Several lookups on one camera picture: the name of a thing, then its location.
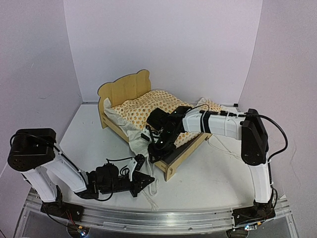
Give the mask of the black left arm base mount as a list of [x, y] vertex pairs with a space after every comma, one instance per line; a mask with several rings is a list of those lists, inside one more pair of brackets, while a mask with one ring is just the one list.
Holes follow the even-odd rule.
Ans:
[[81, 205], [67, 203], [62, 200], [62, 192], [59, 186], [57, 188], [57, 197], [54, 202], [42, 203], [41, 212], [63, 219], [72, 219], [74, 222], [80, 222], [82, 219], [84, 207]]

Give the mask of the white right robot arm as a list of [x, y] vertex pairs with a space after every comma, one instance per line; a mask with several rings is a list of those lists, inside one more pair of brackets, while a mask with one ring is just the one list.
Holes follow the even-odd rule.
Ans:
[[[282, 134], [285, 146], [268, 155], [268, 133], [262, 122], [273, 124]], [[160, 108], [154, 109], [147, 118], [149, 133], [158, 132], [158, 139], [151, 135], [148, 153], [153, 162], [172, 152], [175, 141], [181, 133], [208, 133], [230, 137], [241, 142], [241, 158], [248, 165], [254, 186], [255, 205], [250, 207], [249, 215], [261, 219], [269, 211], [273, 188], [269, 163], [272, 157], [284, 152], [288, 138], [282, 127], [271, 118], [260, 115], [255, 109], [245, 113], [229, 111], [206, 111], [201, 107], [179, 106], [171, 113]]]

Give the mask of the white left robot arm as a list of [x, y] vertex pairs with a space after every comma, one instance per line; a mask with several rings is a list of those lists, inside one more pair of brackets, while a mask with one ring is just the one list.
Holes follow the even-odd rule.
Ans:
[[138, 154], [124, 158], [126, 165], [119, 169], [116, 160], [85, 172], [79, 169], [56, 142], [56, 132], [51, 128], [28, 128], [18, 130], [10, 139], [9, 166], [31, 184], [43, 203], [57, 217], [66, 213], [61, 190], [50, 179], [48, 172], [63, 181], [75, 195], [86, 200], [106, 202], [114, 193], [129, 191], [133, 197], [155, 178], [140, 172], [145, 157]]

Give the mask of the duck print mattress cushion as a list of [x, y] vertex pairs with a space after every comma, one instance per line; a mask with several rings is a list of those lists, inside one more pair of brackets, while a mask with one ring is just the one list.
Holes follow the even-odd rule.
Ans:
[[[162, 90], [153, 90], [145, 95], [126, 100], [112, 106], [110, 99], [104, 100], [103, 112], [113, 119], [124, 135], [129, 138], [129, 147], [137, 154], [147, 154], [147, 142], [141, 133], [147, 133], [146, 119], [155, 108], [171, 113], [178, 106], [187, 106], [175, 96]], [[227, 164], [238, 161], [225, 143], [224, 137], [212, 135], [203, 140], [178, 169], [169, 181], [163, 178], [159, 167], [146, 162], [147, 172], [155, 177], [151, 183], [128, 205], [131, 209], [149, 208], [152, 211], [206, 210], [209, 208], [228, 208], [239, 203], [232, 187], [232, 176]]]

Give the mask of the wooden pet bed frame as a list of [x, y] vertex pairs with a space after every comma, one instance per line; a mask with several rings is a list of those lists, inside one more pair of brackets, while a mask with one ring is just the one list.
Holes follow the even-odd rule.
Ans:
[[[188, 105], [166, 91], [152, 90], [149, 75], [149, 71], [143, 69], [114, 82], [105, 83], [98, 89], [102, 128], [110, 127], [128, 142], [132, 152], [143, 154], [147, 159], [151, 138], [146, 127], [150, 113], [155, 108], [171, 113], [178, 106]], [[208, 133], [181, 133], [174, 143], [176, 149], [173, 153], [155, 163], [164, 172], [165, 181], [210, 136]]]

